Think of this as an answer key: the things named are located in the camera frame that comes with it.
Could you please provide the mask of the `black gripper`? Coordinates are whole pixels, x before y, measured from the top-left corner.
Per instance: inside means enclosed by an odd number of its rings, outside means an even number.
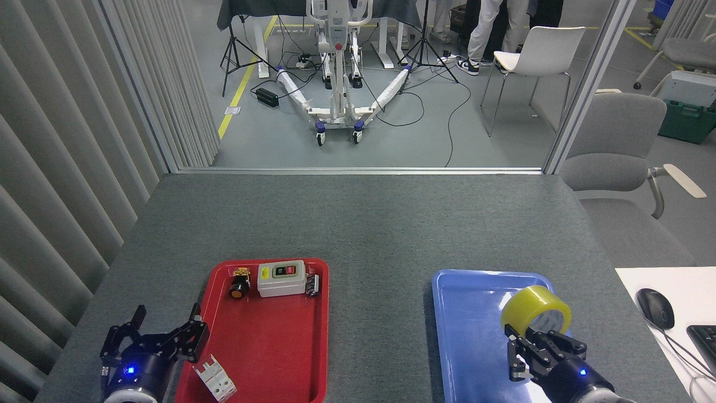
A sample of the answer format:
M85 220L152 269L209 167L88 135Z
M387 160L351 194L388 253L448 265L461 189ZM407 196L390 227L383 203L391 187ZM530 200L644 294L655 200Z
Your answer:
M535 383L551 402L615 402L614 386L588 365L587 345L558 331L527 329L526 339L511 325L508 337L508 375L511 382L534 376L527 369L533 364L553 365L535 371Z
M103 365L118 366L104 397L163 397L176 360L191 363L199 360L210 336L210 329L200 316L199 304L192 306L186 323L159 337L159 350L129 346L120 354L125 338L129 337L133 343L143 342L139 330L146 314L146 307L139 304L130 321L110 327L100 360Z

